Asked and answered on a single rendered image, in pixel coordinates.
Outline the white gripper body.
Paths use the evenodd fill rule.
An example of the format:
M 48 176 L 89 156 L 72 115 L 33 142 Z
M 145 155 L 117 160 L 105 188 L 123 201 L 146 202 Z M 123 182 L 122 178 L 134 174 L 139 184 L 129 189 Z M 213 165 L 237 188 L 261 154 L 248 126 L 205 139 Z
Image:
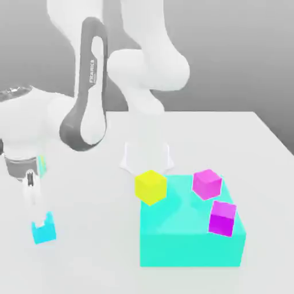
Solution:
M 29 169 L 22 180 L 23 195 L 29 207 L 43 206 L 40 177 Z

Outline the small cyan cube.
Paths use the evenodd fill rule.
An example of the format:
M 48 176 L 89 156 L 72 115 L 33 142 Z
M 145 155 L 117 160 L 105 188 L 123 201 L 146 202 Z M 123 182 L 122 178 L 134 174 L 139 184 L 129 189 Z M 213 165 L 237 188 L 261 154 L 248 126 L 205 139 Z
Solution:
M 36 227 L 36 224 L 32 222 L 31 229 L 36 245 L 56 239 L 55 223 L 53 219 L 53 214 L 51 212 L 47 212 L 43 226 Z

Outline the small yellow cube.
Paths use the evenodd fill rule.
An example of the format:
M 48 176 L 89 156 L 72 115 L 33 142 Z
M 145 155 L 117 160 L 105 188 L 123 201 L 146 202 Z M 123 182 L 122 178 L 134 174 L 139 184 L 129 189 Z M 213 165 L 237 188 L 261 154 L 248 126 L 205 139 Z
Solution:
M 149 170 L 134 179 L 134 192 L 146 205 L 152 206 L 167 197 L 167 178 Z

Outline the small pink cube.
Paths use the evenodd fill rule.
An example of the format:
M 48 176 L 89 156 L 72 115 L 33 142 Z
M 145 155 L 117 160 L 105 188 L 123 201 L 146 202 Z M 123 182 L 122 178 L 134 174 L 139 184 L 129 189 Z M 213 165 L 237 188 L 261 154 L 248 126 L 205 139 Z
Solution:
M 193 175 L 192 190 L 201 200 L 209 200 L 221 194 L 222 178 L 211 169 Z

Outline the small magenta cube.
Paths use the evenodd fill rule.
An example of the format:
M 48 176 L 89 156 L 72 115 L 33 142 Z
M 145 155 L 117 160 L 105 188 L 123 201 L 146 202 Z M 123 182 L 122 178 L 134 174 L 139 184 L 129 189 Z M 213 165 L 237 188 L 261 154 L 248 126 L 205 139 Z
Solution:
M 236 211 L 237 206 L 235 204 L 215 200 L 210 212 L 208 232 L 231 237 Z

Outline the large turquoise box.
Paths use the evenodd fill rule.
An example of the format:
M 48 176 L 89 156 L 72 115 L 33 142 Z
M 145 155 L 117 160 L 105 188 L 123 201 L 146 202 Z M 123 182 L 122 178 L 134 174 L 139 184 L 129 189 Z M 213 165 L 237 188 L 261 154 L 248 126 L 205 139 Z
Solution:
M 144 267 L 240 266 L 246 231 L 235 214 L 230 237 L 209 232 L 214 199 L 192 190 L 192 175 L 168 175 L 167 196 L 141 203 L 140 265 Z

